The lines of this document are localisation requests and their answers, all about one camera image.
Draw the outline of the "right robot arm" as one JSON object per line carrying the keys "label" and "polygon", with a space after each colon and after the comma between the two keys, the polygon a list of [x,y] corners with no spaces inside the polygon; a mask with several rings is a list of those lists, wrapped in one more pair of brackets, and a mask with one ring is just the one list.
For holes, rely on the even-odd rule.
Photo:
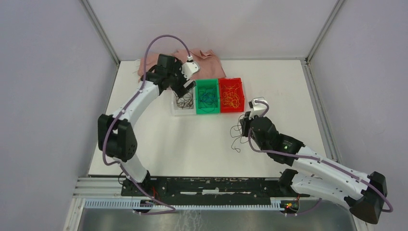
{"label": "right robot arm", "polygon": [[383,174],[359,172],[321,156],[303,142],[279,133],[267,117],[250,119],[246,113],[239,123],[249,146],[257,145],[254,152],[288,166],[278,183],[281,195],[296,192],[329,200],[370,224],[378,224],[381,213],[386,212],[388,191]]}

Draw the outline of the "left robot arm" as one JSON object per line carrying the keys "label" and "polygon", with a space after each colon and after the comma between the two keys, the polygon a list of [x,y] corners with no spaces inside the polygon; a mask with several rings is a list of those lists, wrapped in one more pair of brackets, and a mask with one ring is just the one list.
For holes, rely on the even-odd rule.
{"label": "left robot arm", "polygon": [[107,166],[119,164],[126,176],[134,181],[133,190],[141,196],[147,195],[152,186],[146,180],[149,171],[136,155],[138,143],[134,126],[166,89],[173,90],[181,98],[195,87],[191,77],[200,67],[192,56],[183,63],[174,56],[160,54],[157,63],[145,71],[134,95],[112,114],[102,114],[98,118],[98,147],[103,162]]}

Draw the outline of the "red plastic bin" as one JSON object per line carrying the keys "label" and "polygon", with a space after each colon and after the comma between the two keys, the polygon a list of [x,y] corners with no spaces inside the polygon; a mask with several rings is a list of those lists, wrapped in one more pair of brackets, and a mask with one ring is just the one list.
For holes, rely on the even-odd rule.
{"label": "red plastic bin", "polygon": [[240,113],[244,111],[245,95],[241,78],[218,79],[221,113]]}

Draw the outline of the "green plastic bin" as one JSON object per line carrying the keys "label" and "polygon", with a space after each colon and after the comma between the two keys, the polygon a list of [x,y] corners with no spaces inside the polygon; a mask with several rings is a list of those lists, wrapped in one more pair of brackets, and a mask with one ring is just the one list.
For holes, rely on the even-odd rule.
{"label": "green plastic bin", "polygon": [[195,101],[198,115],[220,113],[220,93],[217,79],[196,80]]}

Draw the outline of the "pink crumpled cloth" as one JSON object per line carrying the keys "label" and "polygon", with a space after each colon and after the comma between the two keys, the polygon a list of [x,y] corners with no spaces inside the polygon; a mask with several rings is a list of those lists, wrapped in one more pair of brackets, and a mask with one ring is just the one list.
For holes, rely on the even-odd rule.
{"label": "pink crumpled cloth", "polygon": [[[199,48],[195,48],[190,50],[190,53],[193,56],[193,60],[196,61],[200,67],[200,71],[194,74],[190,78],[191,80],[226,78],[226,74],[222,68],[222,63],[212,50],[203,51]],[[171,53],[170,55],[178,58],[183,63],[187,61],[186,50],[178,49],[176,52]],[[158,53],[149,53],[147,56],[147,70],[153,67],[153,65],[157,64],[158,57]],[[144,63],[145,59],[142,58],[137,71],[137,75],[139,76],[138,82],[142,80]]]}

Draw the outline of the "white plastic bin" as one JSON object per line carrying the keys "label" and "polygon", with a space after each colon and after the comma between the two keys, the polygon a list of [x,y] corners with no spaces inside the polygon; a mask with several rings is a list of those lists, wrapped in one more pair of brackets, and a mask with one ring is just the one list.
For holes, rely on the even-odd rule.
{"label": "white plastic bin", "polygon": [[183,98],[172,95],[171,111],[174,116],[191,116],[196,114],[195,89],[191,89]]}

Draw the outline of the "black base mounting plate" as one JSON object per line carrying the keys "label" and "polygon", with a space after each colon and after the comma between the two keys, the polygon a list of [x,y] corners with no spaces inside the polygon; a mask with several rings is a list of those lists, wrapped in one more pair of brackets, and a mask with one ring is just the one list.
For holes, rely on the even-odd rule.
{"label": "black base mounting plate", "polygon": [[298,196],[277,178],[152,176],[140,186],[168,205],[269,205],[271,198]]}

